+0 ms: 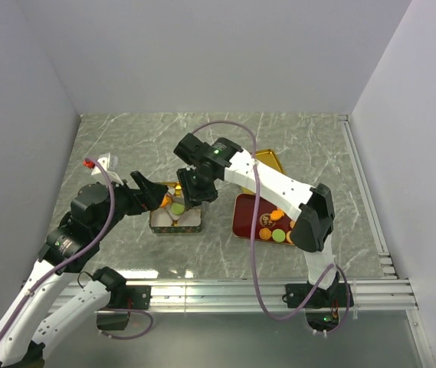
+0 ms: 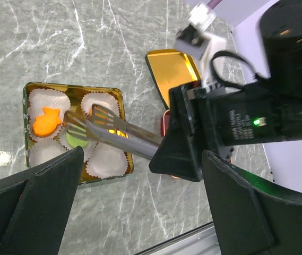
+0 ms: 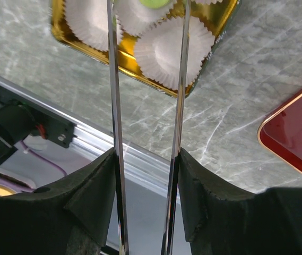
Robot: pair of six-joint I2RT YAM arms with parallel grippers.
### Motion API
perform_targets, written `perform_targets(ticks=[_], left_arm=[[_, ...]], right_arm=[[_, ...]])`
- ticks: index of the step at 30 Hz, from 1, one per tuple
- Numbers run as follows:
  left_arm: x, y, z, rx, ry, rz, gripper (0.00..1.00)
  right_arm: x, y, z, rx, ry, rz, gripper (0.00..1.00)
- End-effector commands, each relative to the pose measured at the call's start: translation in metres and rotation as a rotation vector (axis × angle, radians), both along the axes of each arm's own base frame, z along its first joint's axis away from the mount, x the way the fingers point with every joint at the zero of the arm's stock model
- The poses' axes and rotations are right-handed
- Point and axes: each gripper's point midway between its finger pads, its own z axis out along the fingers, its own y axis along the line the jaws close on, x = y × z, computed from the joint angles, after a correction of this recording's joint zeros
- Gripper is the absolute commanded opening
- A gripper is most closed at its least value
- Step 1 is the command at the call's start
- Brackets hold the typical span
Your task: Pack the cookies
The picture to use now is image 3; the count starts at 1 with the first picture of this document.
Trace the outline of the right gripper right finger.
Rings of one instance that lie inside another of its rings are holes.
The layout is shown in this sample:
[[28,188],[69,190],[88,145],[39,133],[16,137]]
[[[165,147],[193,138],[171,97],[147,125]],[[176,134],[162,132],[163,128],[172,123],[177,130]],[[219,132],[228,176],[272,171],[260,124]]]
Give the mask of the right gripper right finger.
[[179,193],[192,254],[302,254],[302,188],[255,194],[180,151]]

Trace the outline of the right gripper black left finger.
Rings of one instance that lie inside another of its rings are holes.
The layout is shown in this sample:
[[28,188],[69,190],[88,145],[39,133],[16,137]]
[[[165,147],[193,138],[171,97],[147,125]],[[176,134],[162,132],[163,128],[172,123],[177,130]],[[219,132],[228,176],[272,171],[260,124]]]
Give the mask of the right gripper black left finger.
[[99,254],[115,197],[114,152],[36,189],[0,197],[0,254]]

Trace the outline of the green round cookie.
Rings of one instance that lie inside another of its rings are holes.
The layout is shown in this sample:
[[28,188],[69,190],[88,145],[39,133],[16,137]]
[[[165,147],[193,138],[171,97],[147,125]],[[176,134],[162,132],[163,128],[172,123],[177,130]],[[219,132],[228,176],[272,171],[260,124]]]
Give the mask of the green round cookie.
[[171,3],[171,0],[140,0],[140,3],[150,9],[160,9]]

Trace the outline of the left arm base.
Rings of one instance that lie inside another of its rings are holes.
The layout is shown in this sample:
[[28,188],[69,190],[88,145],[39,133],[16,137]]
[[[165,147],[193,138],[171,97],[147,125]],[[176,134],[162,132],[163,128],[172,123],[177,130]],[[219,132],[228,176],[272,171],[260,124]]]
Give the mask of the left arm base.
[[0,86],[0,166],[28,135],[68,148],[75,125]]

